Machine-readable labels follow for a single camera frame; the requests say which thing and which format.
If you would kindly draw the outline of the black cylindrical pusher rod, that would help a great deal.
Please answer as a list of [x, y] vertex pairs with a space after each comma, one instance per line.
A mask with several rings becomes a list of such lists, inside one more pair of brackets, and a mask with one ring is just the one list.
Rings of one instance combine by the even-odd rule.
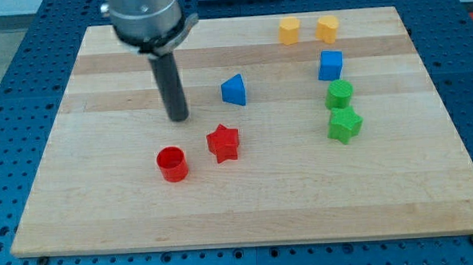
[[157, 88], [167, 116], [171, 121], [182, 122], [189, 117], [189, 108], [175, 57], [172, 53], [149, 59], [149, 64], [155, 77]]

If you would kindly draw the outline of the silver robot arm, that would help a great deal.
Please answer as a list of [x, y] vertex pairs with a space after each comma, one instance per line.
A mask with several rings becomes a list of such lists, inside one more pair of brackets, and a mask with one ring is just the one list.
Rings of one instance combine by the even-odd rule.
[[105, 0], [100, 12], [110, 18], [118, 39], [147, 56], [168, 118], [185, 121], [189, 107], [173, 51], [199, 15], [186, 16], [179, 0]]

